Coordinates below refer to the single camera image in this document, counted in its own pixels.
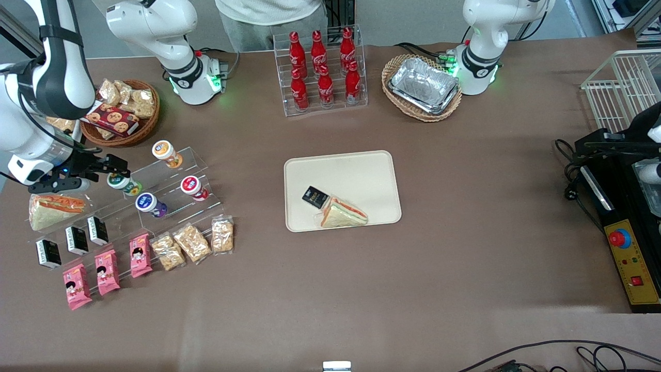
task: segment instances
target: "pink snack package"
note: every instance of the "pink snack package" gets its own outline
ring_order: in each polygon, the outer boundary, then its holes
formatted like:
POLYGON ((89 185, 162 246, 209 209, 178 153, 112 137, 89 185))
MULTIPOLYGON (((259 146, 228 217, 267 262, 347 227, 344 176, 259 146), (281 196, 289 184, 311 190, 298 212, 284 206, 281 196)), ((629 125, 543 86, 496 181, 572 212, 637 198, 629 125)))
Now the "pink snack package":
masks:
POLYGON ((131 239, 131 276, 134 278, 151 271, 151 255, 149 254, 149 234, 131 239))
POLYGON ((65 271, 63 277, 64 285, 67 287, 67 302, 71 310, 92 301, 87 285, 87 272, 82 263, 65 271))
POLYGON ((102 296, 114 289, 121 288, 115 250, 109 250, 95 256, 94 262, 97 265, 98 292, 102 296))

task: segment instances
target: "red button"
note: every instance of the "red button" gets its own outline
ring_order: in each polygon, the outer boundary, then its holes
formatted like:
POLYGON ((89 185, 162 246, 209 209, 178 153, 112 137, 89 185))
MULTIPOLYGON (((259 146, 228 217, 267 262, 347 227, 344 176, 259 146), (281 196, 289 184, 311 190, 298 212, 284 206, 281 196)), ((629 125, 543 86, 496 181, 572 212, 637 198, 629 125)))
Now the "red button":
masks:
POLYGON ((634 287, 638 287, 639 285, 642 285, 642 278, 641 277, 631 277, 631 284, 634 287))
POLYGON ((622 234, 619 231, 613 231, 610 233, 608 236, 608 240, 611 242, 616 247, 621 247, 626 244, 627 239, 625 238, 624 234, 622 234))

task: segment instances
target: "machine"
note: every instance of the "machine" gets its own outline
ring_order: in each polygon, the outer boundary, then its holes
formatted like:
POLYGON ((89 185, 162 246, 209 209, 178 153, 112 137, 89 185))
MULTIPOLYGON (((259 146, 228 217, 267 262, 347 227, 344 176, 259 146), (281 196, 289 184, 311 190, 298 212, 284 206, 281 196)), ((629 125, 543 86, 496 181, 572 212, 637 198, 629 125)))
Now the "machine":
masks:
POLYGON ((578 198, 579 184, 591 196, 633 312, 661 312, 659 132, 661 102, 621 132, 602 128, 576 141, 565 171, 576 174, 566 198, 578 198))
POLYGON ((108 8, 106 21, 119 39, 158 58, 185 103, 201 105, 225 90, 227 64, 194 52, 186 40, 198 23, 189 1, 123 1, 108 8))
POLYGON ((461 92, 478 95, 493 81, 509 40, 506 24, 528 23, 551 11, 555 0, 465 0, 463 18, 475 31, 468 45, 459 45, 456 74, 461 92))
POLYGON ((126 161, 97 157, 44 116, 78 119, 95 100, 71 0, 25 0, 36 13, 44 54, 0 65, 0 150, 9 170, 31 193, 82 191, 97 172, 129 175, 126 161))

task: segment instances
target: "white shirt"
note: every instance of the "white shirt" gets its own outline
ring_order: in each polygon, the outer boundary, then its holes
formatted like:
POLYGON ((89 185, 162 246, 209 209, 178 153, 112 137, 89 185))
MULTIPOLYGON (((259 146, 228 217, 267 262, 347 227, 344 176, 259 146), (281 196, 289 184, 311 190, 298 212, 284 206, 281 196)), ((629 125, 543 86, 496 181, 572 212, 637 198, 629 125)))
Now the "white shirt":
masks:
POLYGON ((320 0, 215 0, 220 13, 258 26, 273 26, 303 19, 321 6, 320 0))

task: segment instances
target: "red bottle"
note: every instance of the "red bottle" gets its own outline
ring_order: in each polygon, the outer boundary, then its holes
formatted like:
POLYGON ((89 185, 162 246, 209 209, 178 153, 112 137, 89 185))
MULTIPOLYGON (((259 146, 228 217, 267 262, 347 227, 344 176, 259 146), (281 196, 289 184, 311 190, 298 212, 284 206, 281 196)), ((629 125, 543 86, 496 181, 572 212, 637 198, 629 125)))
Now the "red bottle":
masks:
POLYGON ((292 60, 292 71, 298 69, 301 74, 301 79, 307 77, 307 66, 305 65, 305 50, 298 41, 298 32, 292 31, 290 33, 290 59, 292 60))
POLYGON ((307 100, 307 88, 301 79, 301 72, 297 68, 292 70, 292 95, 293 105, 296 111, 307 111, 309 101, 307 100))
POLYGON ((340 44, 340 65, 342 75, 349 71, 349 63, 356 60, 356 46, 353 40, 353 31, 350 27, 344 27, 342 31, 342 44, 340 44))
POLYGON ((332 79, 329 76, 329 68, 326 65, 319 66, 319 100, 324 109, 329 109, 335 102, 332 95, 332 79))
POLYGON ((355 105, 360 100, 360 75, 358 75, 358 62, 348 64, 349 72, 346 74, 346 102, 355 105))
POLYGON ((312 32, 312 66, 315 68, 315 75, 319 75, 319 66, 326 65, 326 47, 321 42, 321 32, 319 30, 312 32))

